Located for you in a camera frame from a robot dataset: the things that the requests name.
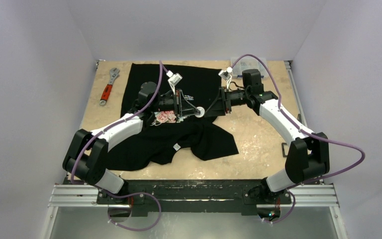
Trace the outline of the black floral print t-shirt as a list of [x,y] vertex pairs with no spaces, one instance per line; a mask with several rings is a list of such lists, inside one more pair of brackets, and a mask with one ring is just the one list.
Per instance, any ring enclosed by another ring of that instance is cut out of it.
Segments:
[[[208,109],[221,85],[219,69],[181,65],[166,65],[166,68],[182,76],[177,87],[183,90],[188,101]],[[168,164],[176,152],[184,148],[189,148],[194,156],[203,161],[238,154],[233,135],[216,126],[213,123],[215,119],[191,116],[177,122],[172,111],[157,113],[153,126],[109,151],[107,168],[136,171],[150,162]]]

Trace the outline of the orange yellow round brooch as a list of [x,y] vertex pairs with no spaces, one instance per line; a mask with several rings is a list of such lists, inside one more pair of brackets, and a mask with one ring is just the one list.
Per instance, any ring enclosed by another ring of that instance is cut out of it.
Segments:
[[197,114],[195,115],[196,118],[202,118],[205,115],[205,109],[203,107],[196,107]]

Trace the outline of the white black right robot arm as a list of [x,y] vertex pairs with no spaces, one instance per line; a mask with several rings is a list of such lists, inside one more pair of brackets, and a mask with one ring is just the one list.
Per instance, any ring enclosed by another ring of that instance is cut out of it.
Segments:
[[278,96],[265,91],[259,70],[245,70],[243,88],[231,90],[232,68],[219,72],[226,80],[226,87],[221,87],[218,94],[205,111],[205,116],[224,116],[231,113],[233,106],[246,105],[258,116],[266,120],[288,145],[285,167],[272,176],[261,180],[260,185],[250,189],[247,195],[260,198],[270,203],[285,189],[306,180],[324,175],[330,170],[329,145],[324,133],[314,133],[280,103]]

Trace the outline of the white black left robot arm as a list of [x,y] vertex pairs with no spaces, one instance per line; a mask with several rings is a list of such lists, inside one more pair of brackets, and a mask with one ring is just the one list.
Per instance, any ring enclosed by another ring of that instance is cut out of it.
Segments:
[[127,182],[108,169],[108,153],[118,144],[150,126],[155,113],[173,111],[178,118],[202,117],[203,107],[196,107],[184,98],[181,89],[161,95],[160,84],[145,82],[130,112],[98,129],[75,132],[62,168],[77,177],[77,182],[104,189],[117,204],[128,199]]

